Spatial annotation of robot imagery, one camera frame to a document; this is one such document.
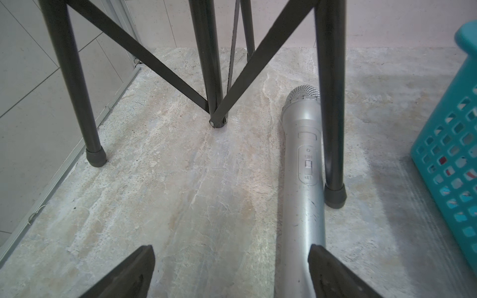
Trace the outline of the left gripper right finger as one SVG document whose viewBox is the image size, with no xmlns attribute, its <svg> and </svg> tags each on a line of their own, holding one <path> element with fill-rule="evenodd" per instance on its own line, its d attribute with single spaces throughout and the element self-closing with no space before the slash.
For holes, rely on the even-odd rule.
<svg viewBox="0 0 477 298">
<path fill-rule="evenodd" d="M 380 298 L 364 280 L 321 245 L 311 245 L 309 272 L 318 298 Z"/>
</svg>

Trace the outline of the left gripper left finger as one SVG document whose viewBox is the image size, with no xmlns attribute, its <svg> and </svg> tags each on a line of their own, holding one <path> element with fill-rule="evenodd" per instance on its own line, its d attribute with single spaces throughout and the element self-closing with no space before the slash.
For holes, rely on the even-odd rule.
<svg viewBox="0 0 477 298">
<path fill-rule="evenodd" d="M 143 245 L 81 296 L 83 298 L 145 298 L 155 268 L 151 245 Z"/>
</svg>

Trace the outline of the teal plastic basket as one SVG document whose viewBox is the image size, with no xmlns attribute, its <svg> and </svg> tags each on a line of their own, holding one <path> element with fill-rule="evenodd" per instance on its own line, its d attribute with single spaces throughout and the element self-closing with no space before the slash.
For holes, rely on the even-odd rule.
<svg viewBox="0 0 477 298">
<path fill-rule="evenodd" d="M 411 157 L 467 263 L 477 270 L 477 23 L 455 42 L 467 57 L 411 148 Z"/>
</svg>

